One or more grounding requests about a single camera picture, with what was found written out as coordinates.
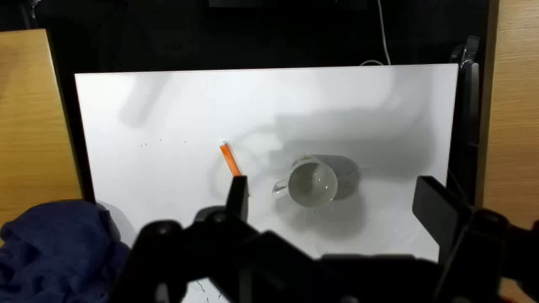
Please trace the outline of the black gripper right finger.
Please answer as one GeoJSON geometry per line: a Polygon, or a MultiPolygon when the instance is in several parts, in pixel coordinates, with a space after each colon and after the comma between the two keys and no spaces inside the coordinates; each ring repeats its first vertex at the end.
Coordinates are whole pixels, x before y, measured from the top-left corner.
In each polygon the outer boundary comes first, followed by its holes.
{"type": "Polygon", "coordinates": [[[444,262],[461,227],[469,220],[471,205],[459,200],[434,176],[421,174],[416,179],[412,213],[437,243],[437,260],[444,262]]]}

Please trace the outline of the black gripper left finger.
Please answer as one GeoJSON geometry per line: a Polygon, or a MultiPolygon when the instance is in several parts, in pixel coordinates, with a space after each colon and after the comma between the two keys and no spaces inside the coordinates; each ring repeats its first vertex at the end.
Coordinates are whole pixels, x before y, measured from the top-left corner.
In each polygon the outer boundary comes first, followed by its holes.
{"type": "Polygon", "coordinates": [[[225,200],[225,210],[239,218],[247,216],[247,176],[237,174],[232,178],[227,200],[225,200]]]}

